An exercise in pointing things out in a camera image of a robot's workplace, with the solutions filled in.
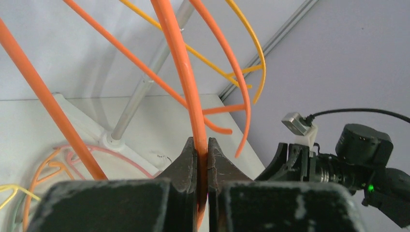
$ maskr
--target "light gray wall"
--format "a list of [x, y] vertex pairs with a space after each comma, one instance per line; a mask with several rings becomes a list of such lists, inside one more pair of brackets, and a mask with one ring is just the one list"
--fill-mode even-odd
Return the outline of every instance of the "light gray wall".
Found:
[[[279, 142], [293, 142], [280, 122], [287, 112], [307, 116], [334, 108], [372, 107], [410, 116], [409, 12], [408, 0], [321, 0], [302, 19], [266, 58], [265, 89], [252, 108], [249, 142], [264, 165]], [[248, 82], [257, 85], [259, 78], [260, 73], [253, 73]], [[241, 99], [236, 90], [225, 103]], [[233, 117], [243, 127], [244, 113]], [[371, 113], [321, 116], [315, 122], [322, 152], [335, 152], [346, 123], [388, 133], [395, 145], [388, 166], [410, 174], [409, 124]], [[363, 194], [355, 198], [360, 204]], [[370, 232], [402, 231], [377, 209], [360, 209]]]

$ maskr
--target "white wall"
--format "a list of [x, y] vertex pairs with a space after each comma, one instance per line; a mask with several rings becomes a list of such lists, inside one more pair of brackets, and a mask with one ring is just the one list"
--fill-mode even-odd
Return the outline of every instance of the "white wall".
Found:
[[[163, 35], [118, 0], [77, 0], [108, 31], [148, 64]], [[131, 1], [154, 16], [149, 0]], [[182, 0], [172, 0], [177, 9]], [[241, 65], [256, 49], [236, 15], [224, 1], [204, 0], [219, 23]], [[266, 43], [304, 0], [236, 0], [258, 35]], [[0, 0], [0, 17], [53, 92], [66, 98], [130, 96], [142, 72], [97, 33], [62, 0]], [[230, 73], [229, 63], [205, 22], [194, 12], [184, 39], [205, 57]], [[228, 81], [191, 56], [200, 93], [220, 93]], [[0, 100], [36, 98], [0, 48]], [[169, 58], [160, 76], [182, 93], [174, 63]], [[166, 94], [155, 86], [150, 95]]]
[[[372, 107], [410, 116], [410, 1], [322, 0], [266, 59], [268, 75], [253, 106], [249, 142], [267, 165], [279, 142], [293, 142], [281, 119], [322, 110]], [[259, 82], [260, 73], [248, 79]], [[241, 102], [235, 91], [226, 104]], [[244, 113], [233, 113], [240, 127]], [[318, 117], [317, 142], [335, 152], [346, 123], [388, 133], [394, 150], [388, 167], [410, 174], [410, 125], [389, 116], [345, 113]], [[363, 194], [356, 194], [358, 204]], [[370, 232], [402, 231], [375, 208], [360, 206]]]

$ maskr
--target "aluminum rod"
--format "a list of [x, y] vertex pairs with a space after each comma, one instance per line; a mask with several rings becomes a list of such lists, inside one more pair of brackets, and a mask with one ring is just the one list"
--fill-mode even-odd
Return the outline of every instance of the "aluminum rod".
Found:
[[[194, 7], [191, 5], [189, 0], [182, 1], [181, 6], [179, 7], [176, 13], [176, 19], [181, 30], [184, 30], [184, 26], [191, 17], [193, 10]], [[168, 58], [169, 54], [170, 50], [167, 41], [165, 40], [165, 38], [163, 38], [148, 65], [149, 68], [153, 72], [158, 74], [161, 67], [164, 65], [166, 59]], [[142, 78], [137, 84], [137, 87], [134, 90], [134, 93], [131, 95], [127, 106], [125, 107], [124, 112], [119, 118], [117, 125], [111, 133], [111, 138], [113, 140], [120, 140], [122, 138], [122, 135], [127, 129], [129, 123], [131, 122], [132, 117], [134, 116], [135, 112], [137, 112], [138, 106], [140, 105], [142, 99], [151, 89], [153, 84], [154, 81], [151, 78], [149, 78], [146, 74], [142, 76]]]
[[[319, 0], [306, 0], [293, 15], [286, 21], [285, 24], [275, 33], [275, 35], [262, 47], [264, 56], [266, 57], [276, 45], [285, 38], [285, 36], [294, 28], [294, 26], [312, 9]], [[253, 65], [258, 65], [261, 63], [258, 55], [255, 55], [253, 59], [246, 65], [245, 68], [251, 67]], [[251, 73], [245, 73], [244, 78], [246, 79]], [[219, 98], [224, 102], [230, 94], [236, 89], [236, 86], [229, 84], [220, 94]]]

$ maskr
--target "yellow cable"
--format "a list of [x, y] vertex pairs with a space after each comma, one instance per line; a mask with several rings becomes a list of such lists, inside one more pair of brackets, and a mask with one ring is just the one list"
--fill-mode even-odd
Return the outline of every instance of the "yellow cable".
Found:
[[[250, 73], [250, 72], [253, 72], [253, 71], [256, 71], [256, 70], [259, 70], [259, 69], [262, 69], [261, 64], [250, 66], [249, 68], [242, 69], [242, 73], [248, 73], [248, 72]], [[226, 75], [227, 76], [235, 76], [235, 73], [231, 72], [231, 73], [228, 73]]]
[[261, 79], [261, 82], [259, 83], [259, 87], [258, 87], [258, 90], [256, 91], [255, 97], [253, 98], [253, 104], [256, 104], [259, 97], [261, 96], [262, 90], [264, 89], [265, 79], [266, 79], [266, 63], [265, 63], [264, 52], [262, 51], [261, 45], [258, 41], [258, 38], [256, 37], [255, 32], [253, 31], [252, 27], [250, 26], [249, 22], [247, 21], [247, 19], [245, 18], [245, 16], [239, 9], [239, 7], [235, 4], [234, 0], [225, 0], [225, 1], [226, 3], [228, 3], [231, 9], [235, 12], [235, 14], [239, 17], [242, 24], [245, 26], [246, 30], [251, 36], [253, 43], [256, 46], [256, 49], [258, 50], [259, 59], [261, 60], [261, 65], [262, 65], [262, 79]]
[[[136, 7], [135, 5], [133, 5], [131, 2], [129, 2], [128, 0], [119, 0], [120, 2], [122, 2], [124, 5], [126, 5], [128, 8], [130, 8], [132, 11], [134, 11], [135, 13], [137, 13], [139, 16], [141, 16], [143, 19], [145, 19], [148, 23], [152, 24], [153, 26], [155, 26], [156, 28], [158, 28], [159, 30], [162, 30], [161, 25], [155, 21], [153, 18], [151, 18], [149, 15], [147, 15], [145, 12], [143, 12], [142, 10], [140, 10], [138, 7]], [[199, 60], [201, 60], [203, 63], [207, 64], [210, 68], [212, 68], [213, 70], [215, 70], [217, 73], [219, 73], [221, 76], [225, 77], [227, 80], [229, 80], [232, 84], [234, 84], [235, 86], [239, 87], [238, 82], [233, 79], [232, 77], [234, 76], [233, 74], [229, 73], [225, 73], [223, 70], [221, 70], [217, 65], [215, 65], [214, 63], [212, 63], [211, 61], [209, 61], [207, 58], [205, 58], [202, 54], [200, 54], [199, 52], [197, 52], [195, 49], [193, 49], [191, 46], [185, 44], [185, 47], [187, 48], [187, 50], [192, 53], [194, 56], [196, 56]]]
[[36, 200], [40, 200], [40, 198], [38, 196], [36, 196], [34, 193], [28, 191], [27, 189], [19, 186], [19, 185], [13, 185], [13, 184], [8, 184], [8, 185], [0, 185], [0, 192], [4, 192], [7, 190], [13, 189], [13, 193], [2, 203], [0, 204], [0, 210], [7, 205], [7, 203], [9, 203], [16, 195], [18, 190], [23, 191], [25, 194], [31, 196], [32, 198], [36, 199]]

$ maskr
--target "orange cable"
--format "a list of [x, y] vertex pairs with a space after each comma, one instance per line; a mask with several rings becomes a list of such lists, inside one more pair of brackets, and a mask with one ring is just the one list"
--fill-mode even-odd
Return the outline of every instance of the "orange cable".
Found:
[[213, 114], [227, 113], [227, 112], [240, 111], [240, 110], [245, 110], [244, 104], [227, 105], [227, 106], [216, 107], [212, 109], [204, 109], [202, 111], [202, 114], [203, 115], [213, 115]]
[[199, 15], [204, 19], [206, 24], [208, 24], [208, 27], [211, 29], [212, 33], [214, 33], [215, 37], [217, 38], [218, 42], [220, 43], [223, 51], [226, 54], [226, 57], [229, 60], [229, 63], [231, 64], [234, 73], [236, 75], [236, 78], [238, 80], [242, 97], [244, 100], [245, 104], [245, 112], [246, 112], [246, 122], [245, 122], [245, 129], [243, 131], [243, 137], [242, 140], [239, 144], [239, 147], [236, 151], [235, 158], [238, 158], [243, 147], [245, 146], [246, 139], [248, 137], [249, 133], [249, 127], [250, 127], [250, 99], [248, 95], [248, 89], [246, 88], [246, 82], [244, 79], [244, 76], [241, 72], [241, 68], [238, 64], [238, 61], [236, 60], [236, 57], [234, 55], [234, 52], [232, 51], [231, 47], [229, 46], [228, 41], [225, 39], [225, 36], [223, 35], [222, 31], [218, 27], [217, 23], [213, 19], [212, 15], [209, 13], [209, 11], [206, 9], [204, 4], [201, 2], [201, 0], [190, 0], [191, 4], [194, 6], [196, 11], [199, 13]]
[[54, 122], [57, 124], [64, 137], [76, 151], [84, 166], [91, 173], [92, 177], [97, 180], [107, 179], [98, 163], [95, 161], [88, 148], [81, 140], [80, 136], [71, 125], [70, 121], [60, 108], [59, 104], [54, 99], [47, 86], [30, 63], [26, 54], [24, 54], [13, 35], [8, 30], [7, 26], [0, 18], [0, 44], [6, 50], [11, 60], [20, 70], [31, 89], [37, 95], [38, 99], [43, 104], [44, 108], [50, 114]]
[[206, 198], [208, 193], [207, 183], [207, 155], [208, 144], [202, 114], [201, 102], [198, 89], [193, 76], [192, 67], [185, 48], [184, 40], [178, 26], [172, 5], [168, 0], [151, 0], [152, 6], [157, 14], [158, 20], [163, 28], [163, 33], [170, 47], [174, 63], [188, 103], [191, 126], [195, 149], [198, 152], [198, 180], [197, 180], [197, 225], [201, 225], [205, 212]]
[[[57, 148], [53, 153], [51, 153], [51, 155], [49, 157], [47, 157], [41, 164], [40, 166], [37, 168], [36, 172], [34, 173], [33, 176], [33, 180], [31, 181], [30, 187], [29, 187], [29, 191], [33, 192], [34, 189], [36, 188], [37, 185], [39, 185], [40, 183], [44, 182], [45, 180], [48, 180], [50, 178], [52, 178], [53, 176], [65, 171], [67, 173], [67, 175], [70, 177], [71, 180], [74, 180], [74, 176], [70, 173], [70, 171], [68, 171], [68, 168], [61, 162], [58, 161], [52, 161], [50, 162], [50, 160], [52, 158], [54, 158], [59, 152], [61, 151], [61, 148]], [[38, 179], [41, 171], [44, 169], [44, 167], [48, 164], [49, 167], [59, 167], [60, 169], [58, 169], [56, 172], [45, 176], [43, 178], [41, 178], [40, 180]], [[27, 230], [27, 226], [29, 224], [29, 210], [30, 210], [30, 205], [31, 205], [31, 196], [27, 196], [26, 198], [26, 202], [24, 204], [24, 208], [23, 208], [23, 231]]]
[[[186, 101], [177, 92], [175, 92], [169, 85], [167, 85], [160, 77], [158, 77], [151, 69], [149, 69], [142, 61], [140, 61], [131, 51], [129, 51], [120, 41], [105, 30], [97, 21], [88, 15], [80, 6], [73, 0], [64, 0], [79, 16], [86, 20], [94, 29], [96, 29], [103, 37], [105, 37], [112, 45], [114, 45], [122, 54], [124, 54], [132, 63], [138, 66], [145, 72], [153, 81], [155, 81], [161, 88], [163, 88], [169, 95], [177, 100], [185, 108], [188, 108]], [[221, 128], [213, 124], [209, 119], [204, 118], [205, 124], [213, 131], [221, 134], [232, 134], [229, 128]]]

